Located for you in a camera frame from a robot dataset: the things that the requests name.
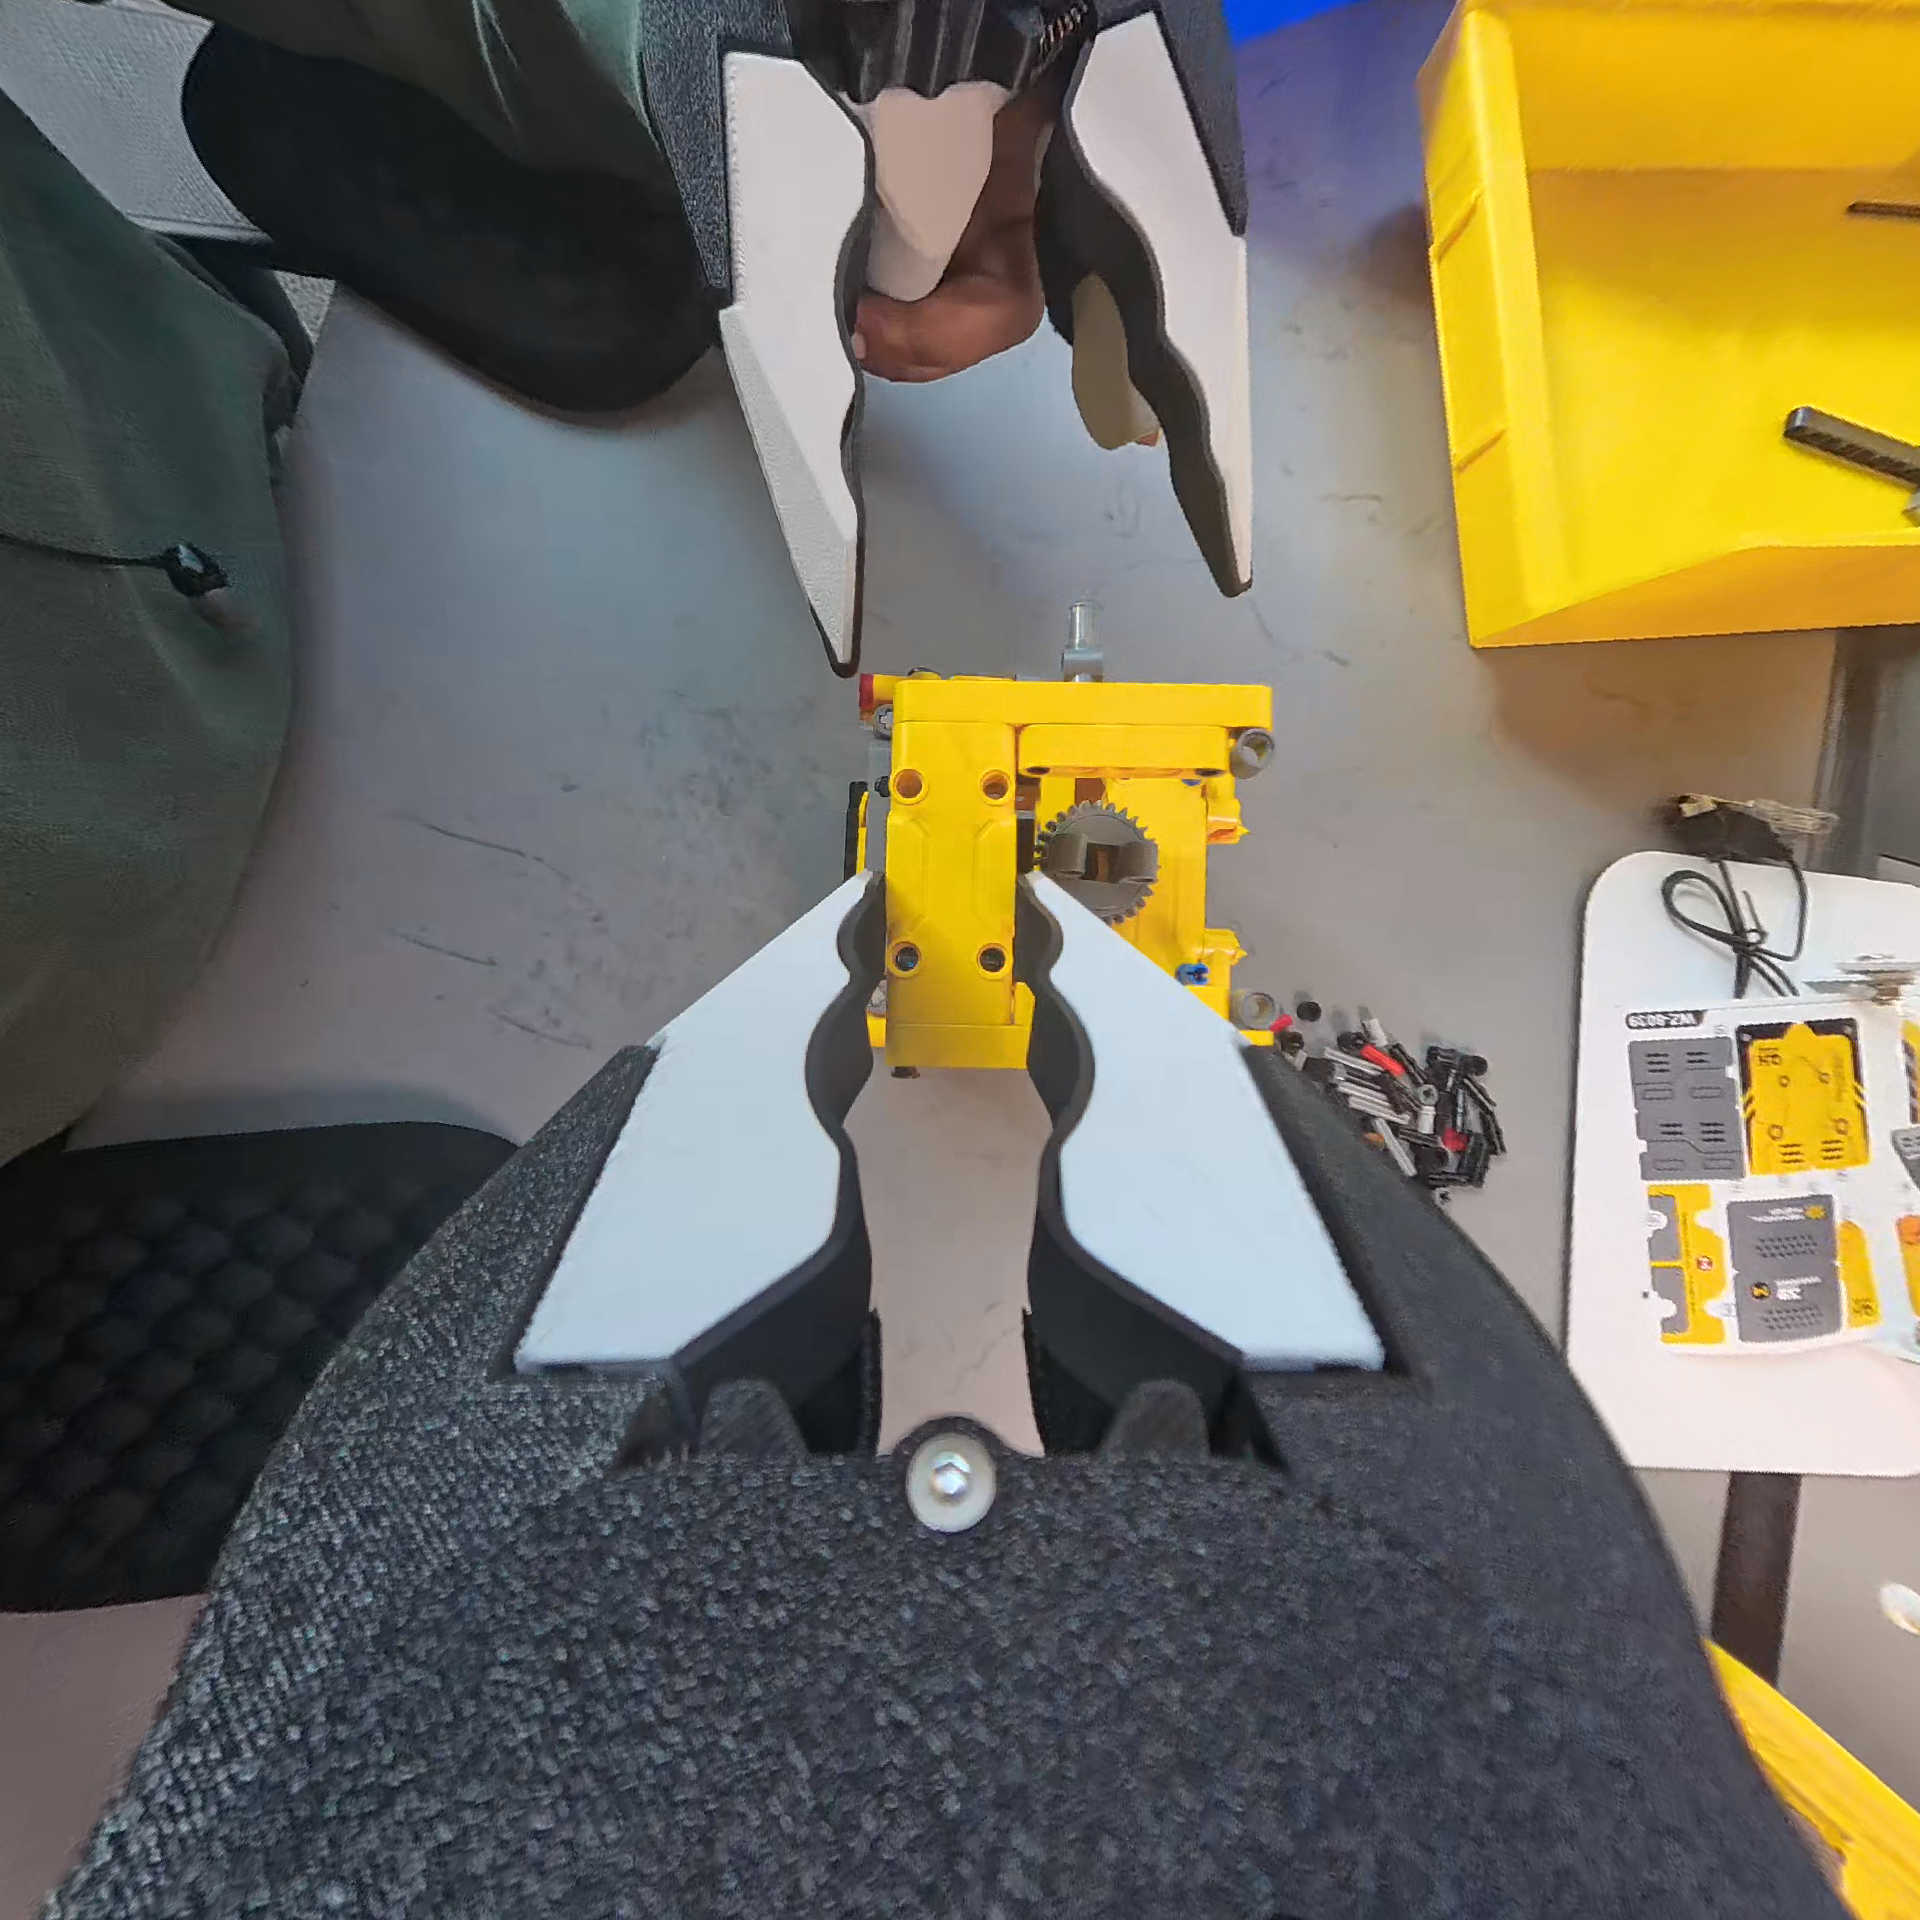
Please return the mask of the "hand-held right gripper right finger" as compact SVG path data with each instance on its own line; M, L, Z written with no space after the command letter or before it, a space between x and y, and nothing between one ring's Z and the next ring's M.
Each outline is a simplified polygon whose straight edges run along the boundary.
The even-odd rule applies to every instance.
M1041 1448L1098 1453L1172 1384L1200 1453L1268 1453L1258 1382L1385 1374L1258 1049L1045 875L1019 879L1019 980L1048 1117L1022 1314Z

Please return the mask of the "printed lego leaflet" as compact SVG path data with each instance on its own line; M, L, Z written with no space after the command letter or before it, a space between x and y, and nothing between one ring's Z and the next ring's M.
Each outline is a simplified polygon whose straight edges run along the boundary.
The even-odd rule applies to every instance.
M1687 1359L1915 1365L1915 986L1624 1015L1647 1320Z

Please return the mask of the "yellow black lego truck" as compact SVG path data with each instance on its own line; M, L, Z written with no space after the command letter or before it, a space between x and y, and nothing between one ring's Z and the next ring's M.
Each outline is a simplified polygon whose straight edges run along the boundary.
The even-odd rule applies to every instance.
M885 873L892 753L874 737L874 781L848 802L848 865ZM1138 956L1253 1046L1281 1004L1233 986L1242 937L1210 925L1210 852L1243 839L1242 781L1019 781L1019 882L1050 879ZM885 960L867 1003L867 1039L885 1054Z

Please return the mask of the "yellow lego panel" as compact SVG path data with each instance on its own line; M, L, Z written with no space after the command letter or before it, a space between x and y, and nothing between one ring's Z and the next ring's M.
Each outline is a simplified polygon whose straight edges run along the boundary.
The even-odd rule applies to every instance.
M1001 719L892 698L885 1054L892 1069L1016 1071L1032 996L1016 974L1019 760Z

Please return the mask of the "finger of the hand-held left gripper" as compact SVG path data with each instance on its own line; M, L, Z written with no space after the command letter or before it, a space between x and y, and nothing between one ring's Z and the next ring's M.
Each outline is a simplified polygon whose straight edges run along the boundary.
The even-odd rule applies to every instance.
M1247 171L1224 14L1092 14L1041 159L1041 285L1105 451L1158 435L1222 594L1253 573Z
M723 58L730 301L717 337L781 540L837 674L857 673L866 509L852 307L872 154L798 61Z

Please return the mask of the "person's left hand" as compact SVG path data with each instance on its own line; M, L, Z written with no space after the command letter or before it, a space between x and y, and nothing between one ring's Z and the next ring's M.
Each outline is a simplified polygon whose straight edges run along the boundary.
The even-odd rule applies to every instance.
M926 298L863 292L852 357L872 380L959 375L1022 347L1041 326L1039 171L1058 110L1058 73L999 106L971 226Z

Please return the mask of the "grey mesh chair seat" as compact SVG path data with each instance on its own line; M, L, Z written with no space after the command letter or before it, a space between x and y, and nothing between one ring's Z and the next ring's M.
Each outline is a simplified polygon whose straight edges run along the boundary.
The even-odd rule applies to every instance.
M209 23L167 2L3 2L3 90L96 191L317 339L324 277L278 269L184 124L184 77Z

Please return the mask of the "yellow plastic bin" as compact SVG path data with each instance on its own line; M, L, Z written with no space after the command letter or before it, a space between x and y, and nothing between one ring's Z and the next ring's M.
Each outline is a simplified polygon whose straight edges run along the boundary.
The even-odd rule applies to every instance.
M1455 2L1421 73L1472 646L1915 619L1915 2Z
M1769 1682L1709 1641L1765 1781L1853 1916L1915 1916L1915 1808Z

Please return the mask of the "yellow lego beam assembly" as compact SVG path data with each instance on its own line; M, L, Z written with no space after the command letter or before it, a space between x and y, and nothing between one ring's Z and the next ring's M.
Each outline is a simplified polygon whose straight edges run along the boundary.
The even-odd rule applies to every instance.
M1069 609L1055 678L918 669L866 673L856 685L901 800L939 753L971 767L989 797L1045 776L1243 781L1277 753L1268 685L1109 678L1092 600Z

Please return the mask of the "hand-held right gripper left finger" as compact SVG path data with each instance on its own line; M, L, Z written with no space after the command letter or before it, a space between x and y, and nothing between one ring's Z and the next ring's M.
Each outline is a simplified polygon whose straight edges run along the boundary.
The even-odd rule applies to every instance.
M872 1443L872 1248L846 1128L885 891L852 875L668 1018L516 1343L516 1374L656 1374L691 1439L738 1382Z

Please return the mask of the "white board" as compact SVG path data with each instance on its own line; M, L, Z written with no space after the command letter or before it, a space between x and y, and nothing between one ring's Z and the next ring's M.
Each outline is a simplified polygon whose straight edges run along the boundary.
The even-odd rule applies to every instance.
M1868 1348L1687 1359L1647 1320L1643 1206L1624 1071L1624 1015L1655 1004L1915 986L1915 886L1715 873L1638 852L1588 899L1578 983L1567 1356L1618 1453L1638 1469L1915 1474L1915 1365Z

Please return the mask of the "pile of small lego parts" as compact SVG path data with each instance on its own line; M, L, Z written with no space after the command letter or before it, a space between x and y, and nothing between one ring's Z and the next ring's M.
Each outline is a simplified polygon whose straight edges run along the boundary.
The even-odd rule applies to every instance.
M1263 1039L1440 1207L1455 1193L1479 1193L1509 1151L1490 1062L1472 1049L1432 1042L1415 1051L1379 1015L1340 1028L1316 999L1273 1015Z

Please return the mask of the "person's green hoodie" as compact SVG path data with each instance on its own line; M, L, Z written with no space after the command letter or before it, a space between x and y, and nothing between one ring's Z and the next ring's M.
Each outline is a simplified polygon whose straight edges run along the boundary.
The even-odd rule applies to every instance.
M3 533L207 547L219 632L146 572L3 547L3 1160L162 1036L257 845L289 726L283 339L3 100Z

